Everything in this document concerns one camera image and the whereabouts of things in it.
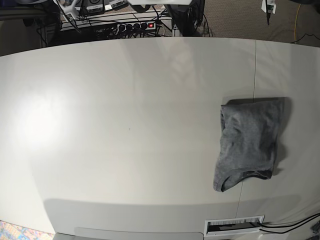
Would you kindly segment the grey T-shirt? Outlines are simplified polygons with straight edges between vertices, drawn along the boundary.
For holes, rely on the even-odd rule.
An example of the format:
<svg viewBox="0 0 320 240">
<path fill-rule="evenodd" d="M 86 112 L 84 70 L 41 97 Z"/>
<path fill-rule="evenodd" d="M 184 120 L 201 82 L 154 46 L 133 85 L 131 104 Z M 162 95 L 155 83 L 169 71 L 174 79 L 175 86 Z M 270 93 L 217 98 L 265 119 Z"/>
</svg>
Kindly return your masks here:
<svg viewBox="0 0 320 240">
<path fill-rule="evenodd" d="M 220 107 L 215 191 L 223 193 L 248 178 L 272 177 L 284 114 L 283 97 L 239 99 Z"/>
</svg>

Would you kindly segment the white table leg column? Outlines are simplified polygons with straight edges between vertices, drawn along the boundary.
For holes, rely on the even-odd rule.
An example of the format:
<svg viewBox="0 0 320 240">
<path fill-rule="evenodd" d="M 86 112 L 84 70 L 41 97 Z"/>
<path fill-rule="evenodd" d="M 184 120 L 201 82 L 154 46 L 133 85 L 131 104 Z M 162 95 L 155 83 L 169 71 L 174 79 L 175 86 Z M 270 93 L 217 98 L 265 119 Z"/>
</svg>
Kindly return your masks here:
<svg viewBox="0 0 320 240">
<path fill-rule="evenodd" d="M 171 18 L 172 18 L 172 36 L 180 37 L 181 33 L 178 26 L 179 14 L 172 6 L 171 6 Z"/>
</svg>

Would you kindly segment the black power strip red switch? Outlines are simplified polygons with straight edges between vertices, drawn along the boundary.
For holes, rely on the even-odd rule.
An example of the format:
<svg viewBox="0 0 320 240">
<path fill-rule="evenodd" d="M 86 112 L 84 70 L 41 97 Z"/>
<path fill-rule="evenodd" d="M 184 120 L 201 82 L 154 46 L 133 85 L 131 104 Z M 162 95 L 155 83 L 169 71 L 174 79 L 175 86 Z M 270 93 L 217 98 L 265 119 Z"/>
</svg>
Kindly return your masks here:
<svg viewBox="0 0 320 240">
<path fill-rule="evenodd" d="M 155 22 L 142 22 L 142 23 L 124 23 L 117 26 L 117 31 L 119 33 L 124 32 L 147 32 L 155 31 L 157 29 L 157 24 Z"/>
</svg>

